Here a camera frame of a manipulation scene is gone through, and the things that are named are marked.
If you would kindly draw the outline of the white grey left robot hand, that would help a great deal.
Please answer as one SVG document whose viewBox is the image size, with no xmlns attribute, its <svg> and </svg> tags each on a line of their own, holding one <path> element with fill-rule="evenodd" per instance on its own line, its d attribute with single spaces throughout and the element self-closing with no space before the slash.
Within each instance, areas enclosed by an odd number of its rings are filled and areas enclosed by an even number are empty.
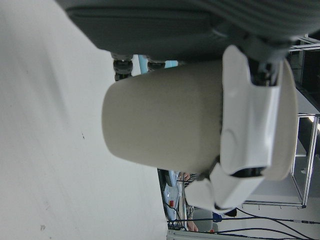
<svg viewBox="0 0 320 240">
<path fill-rule="evenodd" d="M 228 212 L 296 152 L 298 103 L 286 57 L 320 29 L 317 0 L 60 0 L 111 53 L 101 113 L 116 157 L 199 173 L 187 202 Z"/>
</svg>

